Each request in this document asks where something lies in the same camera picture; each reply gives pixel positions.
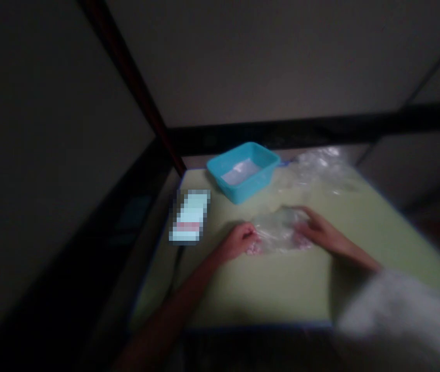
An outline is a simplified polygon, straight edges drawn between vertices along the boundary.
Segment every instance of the plastic basket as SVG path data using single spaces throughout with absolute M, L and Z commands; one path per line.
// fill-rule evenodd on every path
M 225 182 L 222 176 L 246 159 L 251 159 L 261 170 L 237 185 Z M 279 163 L 280 157 L 274 152 L 255 142 L 246 142 L 211 159 L 206 166 L 225 196 L 232 203 L 241 204 L 270 184 L 273 171 Z

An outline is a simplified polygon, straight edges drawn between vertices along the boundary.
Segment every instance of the light green table surface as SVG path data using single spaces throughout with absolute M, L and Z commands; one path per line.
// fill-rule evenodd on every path
M 289 170 L 275 169 L 274 179 L 284 172 Z M 333 195 L 325 183 L 317 180 L 309 193 L 300 189 L 279 193 L 268 186 L 237 206 L 221 193 L 207 170 L 187 171 L 180 188 L 211 189 L 211 206 L 202 241 L 185 249 L 175 287 L 216 247 L 235 222 L 248 221 L 281 205 L 306 204 L 384 266 L 408 273 L 440 290 L 440 251 L 360 175 L 356 173 L 355 178 L 357 192 Z M 162 302 L 172 279 L 177 249 L 168 244 L 168 235 L 163 234 L 138 293 L 131 329 L 138 328 Z M 335 262 L 317 246 L 305 252 L 242 255 L 220 268 L 188 327 L 330 321 L 342 299 L 351 296 L 358 285 L 359 279 L 349 268 Z

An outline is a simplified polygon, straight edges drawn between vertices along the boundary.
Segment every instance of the plastic bag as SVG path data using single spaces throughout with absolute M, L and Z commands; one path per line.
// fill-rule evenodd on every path
M 307 194 L 311 183 L 319 177 L 325 191 L 341 194 L 344 191 L 356 191 L 355 180 L 350 172 L 346 156 L 338 147 L 323 147 L 305 151 L 289 163 L 291 172 L 285 174 L 274 187 L 278 192 L 291 188 L 300 188 Z
M 282 207 L 274 213 L 257 215 L 252 219 L 252 224 L 260 242 L 249 247 L 247 254 L 284 253 L 311 248 L 311 241 L 294 230 L 295 224 L 308 219 L 303 211 L 288 207 Z

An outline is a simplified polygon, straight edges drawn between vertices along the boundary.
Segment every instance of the right hand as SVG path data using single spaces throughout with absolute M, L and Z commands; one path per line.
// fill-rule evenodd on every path
M 354 251 L 359 249 L 343 233 L 311 208 L 305 206 L 293 208 L 300 209 L 309 216 L 308 222 L 299 223 L 294 226 L 294 229 L 313 243 L 340 256 L 353 256 Z

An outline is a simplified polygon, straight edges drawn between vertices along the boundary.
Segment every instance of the sleeve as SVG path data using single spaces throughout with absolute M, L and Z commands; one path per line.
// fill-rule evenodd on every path
M 440 371 L 440 294 L 383 270 L 339 316 L 336 339 L 353 370 Z

